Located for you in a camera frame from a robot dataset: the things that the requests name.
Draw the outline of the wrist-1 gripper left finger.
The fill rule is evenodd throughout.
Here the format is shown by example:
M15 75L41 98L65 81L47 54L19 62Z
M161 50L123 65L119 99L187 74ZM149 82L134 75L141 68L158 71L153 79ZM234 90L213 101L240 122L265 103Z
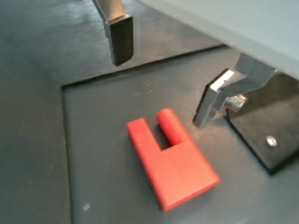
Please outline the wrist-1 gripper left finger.
M113 63L119 67L134 56L134 18L126 13L122 0L93 2L103 20Z

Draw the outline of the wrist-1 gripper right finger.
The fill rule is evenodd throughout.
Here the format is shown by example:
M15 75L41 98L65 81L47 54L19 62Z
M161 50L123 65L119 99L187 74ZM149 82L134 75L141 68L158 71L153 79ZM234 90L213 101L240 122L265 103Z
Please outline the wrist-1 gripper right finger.
M206 85L194 125L202 129L224 109L238 112L248 101L244 94L262 88L276 73L277 68L242 53L236 69L226 68Z

